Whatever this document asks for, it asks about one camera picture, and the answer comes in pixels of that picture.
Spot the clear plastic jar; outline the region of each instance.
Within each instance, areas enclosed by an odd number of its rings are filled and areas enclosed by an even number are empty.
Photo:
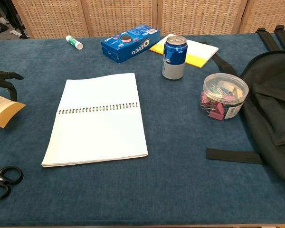
[[[248,92],[247,84],[239,77],[212,74],[205,78],[200,107],[211,118],[230,119],[238,114]]]

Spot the glue stick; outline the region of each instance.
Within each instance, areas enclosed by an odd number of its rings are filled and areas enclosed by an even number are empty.
[[[78,50],[81,50],[84,46],[82,43],[80,43],[78,40],[75,40],[70,35],[66,36],[67,42],[69,42],[71,45],[75,46]]]

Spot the black backpack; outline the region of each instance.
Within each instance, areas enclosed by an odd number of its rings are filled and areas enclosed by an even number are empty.
[[[285,180],[285,30],[274,30],[284,50],[280,50],[265,28],[259,34],[269,52],[252,59],[240,76],[249,93],[242,111],[259,153],[207,148],[208,159],[268,164]],[[213,60],[223,73],[236,75],[230,64],[215,55]]]

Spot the oreo box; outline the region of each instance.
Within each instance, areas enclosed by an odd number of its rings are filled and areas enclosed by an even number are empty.
[[[103,54],[117,63],[142,53],[160,41],[160,31],[139,25],[101,41]]]

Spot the can lid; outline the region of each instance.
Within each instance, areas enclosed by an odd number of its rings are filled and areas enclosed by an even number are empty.
[[[187,42],[187,39],[182,36],[170,36],[167,38],[167,42],[172,45],[182,45]]]

